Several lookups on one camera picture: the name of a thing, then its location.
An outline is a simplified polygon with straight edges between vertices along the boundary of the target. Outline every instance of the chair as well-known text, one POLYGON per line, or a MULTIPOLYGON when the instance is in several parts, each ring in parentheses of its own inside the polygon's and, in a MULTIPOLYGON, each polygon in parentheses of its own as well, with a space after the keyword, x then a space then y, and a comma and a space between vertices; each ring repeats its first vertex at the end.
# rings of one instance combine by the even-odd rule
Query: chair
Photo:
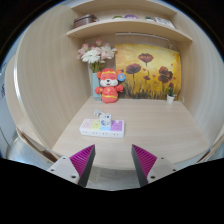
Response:
POLYGON ((26 143, 35 153, 37 153, 46 162, 55 163, 60 157, 51 150, 45 149, 39 143, 29 138, 26 134, 22 133, 19 128, 16 128, 18 136, 26 143))
POLYGON ((223 141, 224 141, 224 134, 212 145, 212 147, 208 150, 208 152, 206 152, 205 155, 196 162, 196 164, 207 162, 209 158, 211 158, 211 156, 214 155, 219 150, 223 141))

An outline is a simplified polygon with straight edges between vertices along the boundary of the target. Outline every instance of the flower painting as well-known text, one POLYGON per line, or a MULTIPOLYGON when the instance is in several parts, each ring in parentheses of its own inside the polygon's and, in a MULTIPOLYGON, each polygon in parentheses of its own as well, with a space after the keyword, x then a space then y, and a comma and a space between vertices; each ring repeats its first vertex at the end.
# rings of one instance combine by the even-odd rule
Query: flower painting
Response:
POLYGON ((126 76, 120 97, 166 99, 172 85, 180 100, 181 64, 179 52, 146 44, 116 44, 116 70, 126 76))

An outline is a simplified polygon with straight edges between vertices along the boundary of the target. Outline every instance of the orange plush toy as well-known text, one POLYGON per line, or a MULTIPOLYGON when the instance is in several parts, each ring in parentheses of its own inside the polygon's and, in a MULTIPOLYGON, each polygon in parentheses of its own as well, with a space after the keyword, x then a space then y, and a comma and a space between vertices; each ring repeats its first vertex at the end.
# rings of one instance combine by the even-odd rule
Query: orange plush toy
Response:
POLYGON ((115 103, 118 98, 118 92, 123 92, 123 86, 118 85, 119 81, 125 80, 125 75, 121 71, 115 72, 111 68, 106 68, 102 72, 97 72, 102 87, 96 87, 97 94, 102 93, 101 99, 104 103, 115 103))

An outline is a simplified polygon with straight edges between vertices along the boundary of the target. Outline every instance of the potted plant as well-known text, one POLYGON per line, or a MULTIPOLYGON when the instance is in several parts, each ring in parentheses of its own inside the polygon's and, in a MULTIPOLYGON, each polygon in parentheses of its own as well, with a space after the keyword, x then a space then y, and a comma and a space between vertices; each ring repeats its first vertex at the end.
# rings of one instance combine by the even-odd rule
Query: potted plant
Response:
POLYGON ((112 19, 123 19, 123 16, 114 16, 112 19))
POLYGON ((148 21, 154 21, 154 20, 153 20, 153 17, 150 17, 150 16, 146 16, 146 17, 145 17, 145 20, 148 20, 148 21))
POLYGON ((175 95, 173 94, 174 93, 173 88, 174 88, 174 85, 171 82, 169 84, 169 87, 166 89, 166 93, 167 93, 167 103, 168 104, 172 104, 173 103, 173 100, 174 100, 174 97, 175 97, 175 95))
POLYGON ((115 51, 117 51, 116 48, 111 49, 110 44, 103 42, 101 39, 97 39, 96 44, 92 44, 90 47, 89 44, 85 43, 78 50, 78 59, 87 62, 92 70, 91 90, 92 96, 97 101, 100 101, 101 97, 94 91, 99 86, 99 79, 96 73, 104 67, 105 59, 112 59, 114 57, 115 51))

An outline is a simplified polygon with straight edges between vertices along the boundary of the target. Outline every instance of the wooden shelf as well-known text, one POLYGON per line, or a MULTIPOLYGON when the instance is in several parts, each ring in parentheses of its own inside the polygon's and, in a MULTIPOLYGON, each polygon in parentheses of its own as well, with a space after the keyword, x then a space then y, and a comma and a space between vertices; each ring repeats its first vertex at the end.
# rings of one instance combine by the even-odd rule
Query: wooden shelf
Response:
POLYGON ((135 144, 172 163, 193 158, 209 146, 185 106, 165 100, 118 99, 105 104, 90 97, 65 128, 53 151, 72 156, 95 144, 97 156, 93 165, 108 169, 134 170, 131 145, 135 144), (124 138, 100 138, 81 135, 79 127, 86 118, 95 119, 95 109, 111 113, 113 120, 125 121, 124 138))
POLYGON ((176 14, 176 11, 171 8, 168 8, 156 2, 144 0, 97 0, 84 2, 80 5, 72 7, 72 9, 83 14, 89 14, 92 12, 103 11, 107 9, 140 9, 160 13, 164 16, 172 16, 176 14))
POLYGON ((191 37, 183 32, 156 22, 143 19, 107 19, 78 27, 67 32, 69 37, 89 39, 96 36, 115 33, 144 33, 166 37, 178 42, 192 41, 191 37))

